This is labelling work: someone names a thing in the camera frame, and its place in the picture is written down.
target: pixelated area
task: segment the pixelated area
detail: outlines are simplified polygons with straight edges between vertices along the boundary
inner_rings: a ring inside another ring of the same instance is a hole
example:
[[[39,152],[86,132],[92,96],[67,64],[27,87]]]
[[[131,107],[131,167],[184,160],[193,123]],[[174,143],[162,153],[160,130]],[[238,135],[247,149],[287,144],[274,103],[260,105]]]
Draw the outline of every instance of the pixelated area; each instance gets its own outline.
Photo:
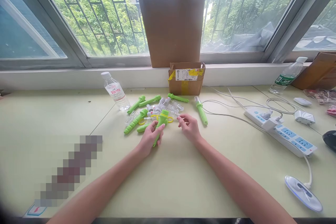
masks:
[[[80,182],[80,176],[85,176],[86,168],[91,167],[91,160],[97,159],[102,143],[103,136],[80,136],[74,151],[69,152],[68,159],[63,159],[63,167],[57,167],[57,174],[51,176],[51,183],[35,192],[35,206],[57,207],[66,200]]]

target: green bottle label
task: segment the green bottle label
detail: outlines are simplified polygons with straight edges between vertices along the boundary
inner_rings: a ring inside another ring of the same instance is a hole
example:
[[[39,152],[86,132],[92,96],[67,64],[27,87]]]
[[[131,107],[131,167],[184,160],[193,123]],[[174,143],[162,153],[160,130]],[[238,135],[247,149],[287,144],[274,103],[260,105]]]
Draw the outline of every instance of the green bottle label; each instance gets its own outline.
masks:
[[[293,80],[295,79],[295,77],[284,77],[282,75],[280,75],[275,83],[280,85],[280,86],[288,86]]]

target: windowsill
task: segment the windowsill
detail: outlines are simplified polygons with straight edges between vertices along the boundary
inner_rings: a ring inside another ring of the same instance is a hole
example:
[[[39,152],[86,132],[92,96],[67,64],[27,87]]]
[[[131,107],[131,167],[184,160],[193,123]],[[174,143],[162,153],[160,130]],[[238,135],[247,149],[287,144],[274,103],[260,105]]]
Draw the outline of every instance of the windowsill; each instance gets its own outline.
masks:
[[[269,85],[291,63],[247,63],[206,65],[204,85],[250,86]],[[152,67],[86,68],[57,70],[0,71],[0,89],[100,89],[103,80],[100,73],[109,71],[124,88],[168,87],[168,69]]]

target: power strip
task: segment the power strip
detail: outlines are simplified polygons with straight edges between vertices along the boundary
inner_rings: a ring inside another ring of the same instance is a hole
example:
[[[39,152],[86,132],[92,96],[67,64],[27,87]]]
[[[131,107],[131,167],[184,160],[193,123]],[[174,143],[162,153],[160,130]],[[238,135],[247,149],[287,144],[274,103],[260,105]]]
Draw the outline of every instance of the power strip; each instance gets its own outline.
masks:
[[[257,108],[250,108],[244,112],[244,115],[260,127],[264,122],[266,122],[266,120],[260,116],[261,114],[263,114],[263,112]],[[316,146],[309,143],[307,140],[300,137],[298,134],[294,133],[282,124],[276,126],[273,131],[267,133],[278,140],[299,158],[308,156],[317,149]]]

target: computer mouse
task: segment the computer mouse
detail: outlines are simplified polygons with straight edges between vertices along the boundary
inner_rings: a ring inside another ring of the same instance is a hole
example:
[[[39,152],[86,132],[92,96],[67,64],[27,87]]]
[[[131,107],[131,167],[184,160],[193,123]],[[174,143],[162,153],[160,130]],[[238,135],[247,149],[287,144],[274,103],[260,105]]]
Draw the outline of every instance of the computer mouse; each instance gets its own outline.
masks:
[[[302,106],[309,106],[312,103],[310,101],[307,101],[306,99],[300,98],[300,97],[296,97],[293,99],[296,103],[299,103]]]

